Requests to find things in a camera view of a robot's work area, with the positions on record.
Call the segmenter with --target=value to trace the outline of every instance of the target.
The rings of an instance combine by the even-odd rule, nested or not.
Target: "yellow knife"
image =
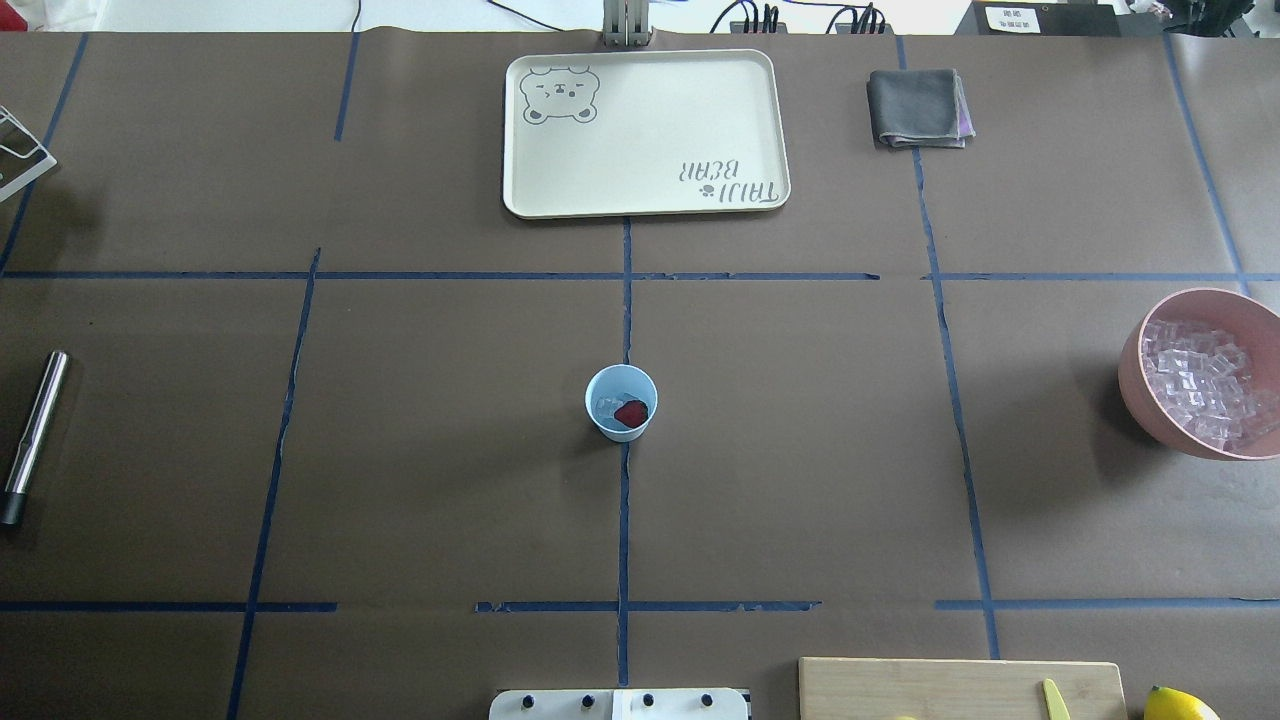
[[[1071,720],[1066,703],[1062,702],[1062,693],[1057,692],[1057,685],[1048,678],[1044,678],[1044,706],[1048,707],[1048,720]]]

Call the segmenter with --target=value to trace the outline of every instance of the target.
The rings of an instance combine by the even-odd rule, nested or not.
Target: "bear face illustration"
[[[580,123],[595,119],[595,91],[600,78],[590,68],[547,68],[530,70],[520,81],[525,95],[525,120],[540,126],[547,118],[573,118]]]

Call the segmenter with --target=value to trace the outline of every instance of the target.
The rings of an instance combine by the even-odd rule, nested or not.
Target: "gray cloth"
[[[874,70],[867,81],[876,140],[892,147],[964,147],[973,137],[964,86],[954,69]]]

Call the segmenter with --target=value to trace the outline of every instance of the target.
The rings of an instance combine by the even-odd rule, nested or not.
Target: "white metal plate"
[[[507,68],[502,196],[521,218],[771,210],[791,195],[758,50],[527,55]]]
[[[712,703],[704,705],[703,696]],[[582,698],[590,696],[590,707]],[[652,703],[645,703],[649,696]],[[525,698],[531,705],[525,706]],[[749,720],[750,705],[731,688],[506,691],[489,720]]]

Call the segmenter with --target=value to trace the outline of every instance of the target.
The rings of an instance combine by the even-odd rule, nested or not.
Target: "bowl of ice cubes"
[[[1280,315],[1226,290],[1161,300],[1120,357],[1129,413],[1160,442],[1210,460],[1280,457]]]

